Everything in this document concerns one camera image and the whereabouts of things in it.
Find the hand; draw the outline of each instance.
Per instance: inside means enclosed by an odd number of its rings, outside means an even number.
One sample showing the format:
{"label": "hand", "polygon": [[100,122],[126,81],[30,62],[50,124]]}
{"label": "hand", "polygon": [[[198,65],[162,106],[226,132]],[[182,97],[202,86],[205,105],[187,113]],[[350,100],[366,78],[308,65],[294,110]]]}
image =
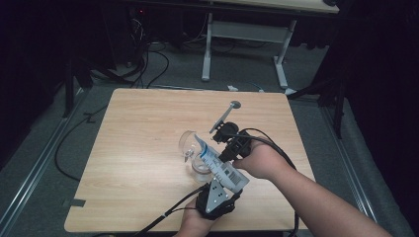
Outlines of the hand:
{"label": "hand", "polygon": [[233,161],[234,168],[246,170],[255,178],[270,181],[274,179],[275,173],[281,172],[281,169],[290,168],[284,157],[271,146],[258,140],[252,140],[250,145],[252,149],[250,155]]}
{"label": "hand", "polygon": [[215,224],[216,220],[208,220],[202,218],[200,213],[194,209],[197,199],[194,198],[191,202],[186,204],[185,211],[182,217],[182,225],[176,237],[204,237],[210,232],[210,229]]}

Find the person's left hand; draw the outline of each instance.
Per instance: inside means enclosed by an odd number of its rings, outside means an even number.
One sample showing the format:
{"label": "person's left hand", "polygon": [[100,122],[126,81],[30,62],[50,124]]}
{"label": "person's left hand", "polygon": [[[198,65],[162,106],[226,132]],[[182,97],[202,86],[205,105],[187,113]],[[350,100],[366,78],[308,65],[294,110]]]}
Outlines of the person's left hand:
{"label": "person's left hand", "polygon": [[195,209],[197,199],[194,198],[185,206],[185,211],[182,217],[182,224],[176,237],[205,237],[210,232],[216,220],[208,220],[202,218],[200,213]]}

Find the person's right hand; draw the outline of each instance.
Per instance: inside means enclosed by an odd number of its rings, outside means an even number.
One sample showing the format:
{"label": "person's right hand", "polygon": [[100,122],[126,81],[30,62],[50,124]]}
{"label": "person's right hand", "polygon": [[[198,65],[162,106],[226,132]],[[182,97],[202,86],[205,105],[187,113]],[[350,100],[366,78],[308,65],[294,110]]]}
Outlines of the person's right hand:
{"label": "person's right hand", "polygon": [[258,140],[252,140],[251,148],[250,155],[233,161],[234,168],[243,169],[257,179],[270,181],[276,173],[281,172],[281,169],[290,168],[284,157],[271,146]]}

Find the light wood surface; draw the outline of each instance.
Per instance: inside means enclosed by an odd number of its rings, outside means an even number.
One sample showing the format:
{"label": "light wood surface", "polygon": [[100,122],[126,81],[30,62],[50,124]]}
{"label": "light wood surface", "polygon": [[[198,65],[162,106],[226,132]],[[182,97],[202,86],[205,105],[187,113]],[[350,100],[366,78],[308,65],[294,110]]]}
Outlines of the light wood surface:
{"label": "light wood surface", "polygon": [[323,0],[209,0],[211,2],[223,2],[243,5],[254,5],[260,7],[271,7],[308,11],[317,13],[339,13],[337,6],[330,7]]}
{"label": "light wood surface", "polygon": [[[190,173],[191,162],[184,163],[179,151],[179,138],[194,130],[221,152],[225,144],[212,141],[209,131],[231,101],[239,101],[241,108],[226,121],[265,131],[301,173],[314,179],[284,94],[117,89],[75,195],[86,202],[71,206],[65,229],[137,231],[199,187]],[[283,195],[270,182],[243,173],[250,183],[236,209],[213,230],[292,229],[293,209]],[[181,218],[182,211],[177,211],[152,231],[176,231]]]}

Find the human arm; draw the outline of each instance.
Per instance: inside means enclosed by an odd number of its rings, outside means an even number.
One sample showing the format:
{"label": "human arm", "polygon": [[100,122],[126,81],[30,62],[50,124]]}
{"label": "human arm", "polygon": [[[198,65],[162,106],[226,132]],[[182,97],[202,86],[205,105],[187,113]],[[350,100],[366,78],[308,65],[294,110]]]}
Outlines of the human arm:
{"label": "human arm", "polygon": [[253,141],[251,154],[234,161],[233,166],[271,181],[315,236],[390,236],[353,206],[294,170],[260,141]]}
{"label": "human arm", "polygon": [[174,237],[205,237],[216,220],[202,218],[195,209],[197,199],[194,198],[185,206],[181,227]]}

